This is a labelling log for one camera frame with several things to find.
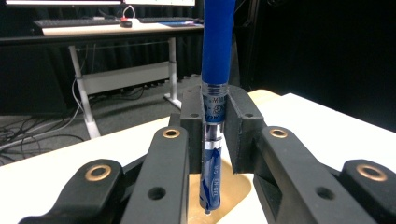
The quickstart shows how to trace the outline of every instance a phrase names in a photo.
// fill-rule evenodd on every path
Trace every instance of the keyboard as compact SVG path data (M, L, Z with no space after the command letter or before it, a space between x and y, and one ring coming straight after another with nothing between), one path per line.
M137 18L141 23L156 23L156 22L170 22L170 21L194 21L190 17L144 17Z
M76 19L76 20L40 20L34 21L40 28L59 28L59 27L75 27L75 26L96 26L96 25L117 25L120 24L116 20L92 20L92 19Z

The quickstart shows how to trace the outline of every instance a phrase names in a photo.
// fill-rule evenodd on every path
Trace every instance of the computer monitor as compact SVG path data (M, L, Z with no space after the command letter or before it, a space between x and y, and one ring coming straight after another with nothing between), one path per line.
M157 5L194 7L195 0L122 0L127 5Z
M109 7L119 6L120 0L6 0L8 7Z

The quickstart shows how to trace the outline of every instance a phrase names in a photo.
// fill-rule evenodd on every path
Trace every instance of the cable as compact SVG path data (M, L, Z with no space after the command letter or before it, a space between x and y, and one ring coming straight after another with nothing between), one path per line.
M125 12L126 12L126 10L128 10L128 8L130 8L130 9L132 10L132 12L134 13L134 7L131 6L131 5L129 5L128 7L126 7L126 8L122 11L122 18L121 18L121 20L122 20L122 19L126 19L126 17L125 17Z
M75 78L75 80L73 81L73 84L72 84L73 98L75 99L75 101L76 101L78 107L81 109L82 113L85 114L85 111L84 111L84 108L82 107L81 101L77 98L77 96L74 92L76 82L77 82L77 79Z
M48 133L54 133L54 132L60 131L60 130L64 129L65 127L67 127L71 122L73 122L73 120L76 118L76 115L77 115L78 111L79 111L79 107L77 108L76 113L74 114L73 118L71 118L64 126L58 128L58 129L55 129L55 130L51 130L51 131L48 131L48 132L35 134L35 135L24 137L24 138L26 138L26 139L33 138L33 137L36 138L36 137L39 137L39 136L42 136L42 135L45 135L45 134L48 134ZM5 148L12 147L12 146L15 146L15 145L19 144L21 141L24 141L24 138L22 138L20 140L17 140L17 141L14 141L14 142L11 142L11 143L8 143L6 145L0 146L0 151L4 150Z
M42 153L45 153L45 152L51 152L53 150L54 150L53 148L41 148L40 150L36 149L36 148L33 148L33 149L25 149L24 153L25 154L33 154L33 153L38 153L39 151L41 151L41 154L42 154ZM7 151L7 152L2 152L1 154L2 155L5 155L5 154L8 154L8 155L21 155L21 153L19 151Z
M32 130L30 130L29 132L26 132L26 133L32 133L32 132L37 131L39 129L45 128L47 126L50 126L51 124L56 124L56 125L54 125L54 127L56 127L58 124L60 124L60 123L62 123L64 121L68 121L68 120L70 120L70 119L60 119L60 120L56 120L56 121L53 121L53 122L50 122L50 123L46 123L46 124L43 124L41 126L38 126L38 127L34 128L34 129L32 129Z
M84 60L82 61L81 67L79 68L79 71L80 71L80 72L81 72L82 69L84 68L85 62L87 62L87 58L88 58L88 49L89 49L89 46L88 46L88 44L87 44L86 47L85 47L85 57L84 57Z
M95 52L96 52L96 44L93 44L91 74L93 74L93 66L95 65Z
M23 156L24 159L26 159L26 155L25 155L25 153L24 153L24 151L23 151L23 141L24 141L24 139L26 139L26 138L22 138L22 141L21 141L21 144L20 144L21 154L22 154L22 156ZM36 142L37 145L38 145L38 150L41 150L40 143L37 141L37 139L35 139L33 136L30 136L30 138L32 138L33 140L35 140L35 142Z
M3 155L3 154L0 154L0 157L6 158L7 160L12 161L12 162L16 161L16 160L10 158L9 156Z
M50 138L55 138L55 137L56 137L56 138L59 138L59 137L73 137L73 138L78 139L78 140L81 141L81 142L84 142L84 141L85 141L83 138L81 138L81 137L79 137L79 136L76 136L76 135L73 135L73 134L68 134L68 133L65 133L65 134L55 134L55 135L48 136L48 137L43 137L43 138L40 138L40 139L34 138L34 141L28 140L27 142L22 142L22 143L21 143L21 145L24 145L24 146L25 146L25 145L29 145L29 144L33 144L33 143L37 143L38 148L23 149L22 146L20 146L20 149L21 149L21 150L19 150L19 151L12 151L12 148L13 148L13 147L10 147L10 148L7 148L7 149L3 150L3 151L1 152L1 154L20 154L20 155L23 156L23 154L32 153L32 152L39 152L39 153L41 154L41 152L43 152L43 151L52 151L52 150L53 150L52 148L42 148L39 142L40 142L40 141L43 141L43 140L50 139Z
M131 92L131 93L121 93L121 96L107 96L107 95L99 95L99 96L95 96L93 99L90 100L90 105L91 107L93 107L94 105L96 105L97 103L106 101L106 100L123 100L123 101L135 101L138 100L142 97L143 93L145 91L144 87L141 87L139 90L135 91L135 92ZM130 96L134 96L135 94L138 94L140 92L140 94L135 97L135 98L128 98Z
M17 123L24 122L24 121L26 121L26 119L14 121L14 122L11 122L11 123L9 123L9 124L7 124L7 125L1 127L1 128L6 128L6 127L11 126L11 125L13 125L13 124L17 124Z
M107 13L105 13L102 9L98 8L98 12L101 16L103 16L105 19L111 19L111 20L115 20L117 17L116 16L111 16L108 15Z
M142 91L142 92L140 93L140 95L138 96L138 98L140 98L140 97L142 96L143 92L145 91L145 88L144 88L144 87L141 87L140 90L138 90L138 91L136 91L136 92L134 92L134 89L132 89L131 91L122 91L122 92L121 92L121 95L122 95L122 96L133 96L133 95L137 94L139 91Z
M8 124L8 125L6 125L6 126L4 126L2 129L2 132L3 132L3 136L1 136L1 141L0 141L0 143L1 144L4 144L4 143L6 143L6 142L12 142L13 140L15 140L15 139L18 139L18 138L20 138L20 137L23 137L25 134L27 134L31 129L33 129L36 125L38 125L38 124L41 124L41 123L43 123L43 122L45 122L46 120L45 119L42 119L42 120L40 120L40 119L36 119L34 122L33 122L33 124L31 124L29 127L27 127L27 128L24 128L24 126L28 123L28 121L30 121L30 120L32 120L32 119L34 119L34 117L30 117L29 119L25 119L25 120L23 120L23 121L19 121L19 122L22 122L22 125L21 125L21 127L11 127L11 128L4 128L4 127L7 127L7 126L10 126L10 125L12 125L12 124L16 124L16 123L19 123L19 122L14 122L14 123L12 123L12 124Z

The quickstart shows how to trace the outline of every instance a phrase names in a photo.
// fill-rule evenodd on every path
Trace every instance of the metal desk leg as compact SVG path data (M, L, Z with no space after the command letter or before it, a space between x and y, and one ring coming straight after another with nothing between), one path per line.
M72 57L73 66L76 72L78 91L79 91L79 95L81 96L82 107L84 108L84 120L85 120L85 124L87 125L88 134L90 135L91 139L95 137L100 137L99 129L96 125L95 119L93 118L93 114L91 112L88 95L87 92L85 91L84 80L81 75L81 71L78 63L78 57L76 54L76 47L69 46L69 50L70 50L70 55Z
M169 84L170 93L165 94L165 98L177 108L181 109L181 102L177 99L177 76L176 76L176 39L169 38Z

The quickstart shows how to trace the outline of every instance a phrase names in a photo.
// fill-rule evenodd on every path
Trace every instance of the screw hole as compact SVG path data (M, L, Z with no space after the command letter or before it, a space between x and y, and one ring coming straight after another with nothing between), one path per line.
M356 167L359 174L374 181L382 182L388 179L387 175L380 169L367 164L360 164Z
M277 138L285 138L288 136L287 132L280 130L280 129L271 129L270 134L273 137L277 137Z
M163 131L163 136L165 138L176 138L180 135L180 131L176 129L168 129Z
M163 196L165 196L166 191L163 188L160 187L156 187L156 188L152 188L151 190L148 191L148 197L151 200L160 200L161 198L163 198Z
M331 190L323 187L317 188L317 195L325 200L333 200L335 198L335 195L332 193Z
M104 164L94 165L87 171L87 173L85 173L85 178L88 181L99 181L108 177L110 173L110 166Z

